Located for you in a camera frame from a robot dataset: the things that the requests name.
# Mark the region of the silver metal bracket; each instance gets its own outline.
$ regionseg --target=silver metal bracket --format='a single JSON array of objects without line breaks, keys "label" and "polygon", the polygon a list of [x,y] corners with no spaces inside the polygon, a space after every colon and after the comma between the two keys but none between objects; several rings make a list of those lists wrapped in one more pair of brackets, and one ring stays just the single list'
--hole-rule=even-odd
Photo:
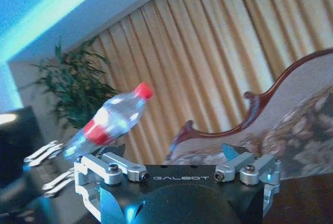
[{"label": "silver metal bracket", "polygon": [[215,180],[216,181],[233,181],[235,174],[245,165],[254,162],[254,155],[248,152],[244,152],[236,158],[228,161],[227,163],[217,165],[215,169]]},{"label": "silver metal bracket", "polygon": [[71,181],[74,181],[74,168],[68,169],[65,173],[62,173],[54,180],[44,184],[42,187],[42,190],[46,191],[44,193],[44,197],[49,198],[55,196]]},{"label": "silver metal bracket", "polygon": [[214,177],[218,182],[232,181],[235,173],[245,185],[256,185],[259,180],[265,183],[263,216],[273,203],[274,194],[280,192],[281,161],[272,155],[263,155],[255,159],[251,153],[244,152],[235,159],[217,165]]},{"label": "silver metal bracket", "polygon": [[149,179],[149,173],[144,165],[132,163],[111,152],[102,155],[101,159],[93,155],[85,155],[74,163],[75,191],[82,196],[84,206],[101,222],[100,202],[96,195],[96,176],[102,178],[105,184],[118,185],[123,174],[133,182]]},{"label": "silver metal bracket", "polygon": [[54,158],[59,152],[62,150],[63,144],[54,140],[49,142],[48,144],[41,147],[39,150],[34,152],[33,154],[24,158],[24,162],[28,163],[29,167],[38,166],[46,159]]}]

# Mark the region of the clear plastic bottle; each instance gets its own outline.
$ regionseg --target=clear plastic bottle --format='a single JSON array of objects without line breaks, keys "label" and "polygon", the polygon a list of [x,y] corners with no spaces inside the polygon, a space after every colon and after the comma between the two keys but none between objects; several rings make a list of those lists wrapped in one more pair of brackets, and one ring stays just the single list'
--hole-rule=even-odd
[{"label": "clear plastic bottle", "polygon": [[133,92],[122,93],[108,99],[96,115],[67,144],[63,156],[70,162],[107,146],[129,132],[143,113],[152,89],[141,83]]}]

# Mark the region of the curtain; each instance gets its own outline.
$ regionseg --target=curtain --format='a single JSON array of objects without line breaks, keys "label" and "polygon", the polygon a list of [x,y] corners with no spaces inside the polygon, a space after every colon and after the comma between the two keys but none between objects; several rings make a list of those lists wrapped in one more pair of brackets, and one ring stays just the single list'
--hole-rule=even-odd
[{"label": "curtain", "polygon": [[158,164],[189,119],[206,132],[242,121],[245,91],[265,92],[294,61],[332,47],[333,0],[151,0],[99,34],[106,79],[155,96],[126,138],[132,161]]}]

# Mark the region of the green leaves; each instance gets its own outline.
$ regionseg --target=green leaves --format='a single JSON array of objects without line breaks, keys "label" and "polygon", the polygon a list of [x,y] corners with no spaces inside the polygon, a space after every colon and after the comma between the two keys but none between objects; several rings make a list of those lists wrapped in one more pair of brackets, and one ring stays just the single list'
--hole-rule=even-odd
[{"label": "green leaves", "polygon": [[43,92],[56,98],[54,113],[57,123],[65,119],[63,128],[84,127],[102,104],[118,91],[101,82],[104,71],[98,60],[109,64],[104,56],[91,50],[96,38],[81,44],[76,51],[62,53],[55,46],[55,59],[33,65],[39,69],[40,78],[33,84],[43,87]]}]

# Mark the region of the hex bolt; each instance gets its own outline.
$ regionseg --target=hex bolt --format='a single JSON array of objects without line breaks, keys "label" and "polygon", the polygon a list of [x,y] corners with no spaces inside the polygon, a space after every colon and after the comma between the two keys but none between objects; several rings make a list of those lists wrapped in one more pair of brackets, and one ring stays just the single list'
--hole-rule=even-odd
[{"label": "hex bolt", "polygon": [[246,165],[245,166],[245,172],[247,172],[247,173],[253,173],[254,170],[255,170],[254,165]]},{"label": "hex bolt", "polygon": [[215,172],[215,174],[214,174],[214,179],[215,179],[216,181],[220,182],[220,181],[222,181],[222,180],[224,179],[224,174],[221,173],[221,172],[219,172],[219,171],[217,171],[217,172]]},{"label": "hex bolt", "polygon": [[108,167],[108,170],[110,172],[117,172],[118,171],[118,165],[117,164],[110,164]]},{"label": "hex bolt", "polygon": [[141,181],[148,181],[149,180],[149,177],[150,177],[150,174],[149,173],[144,173],[140,176],[140,180]]}]

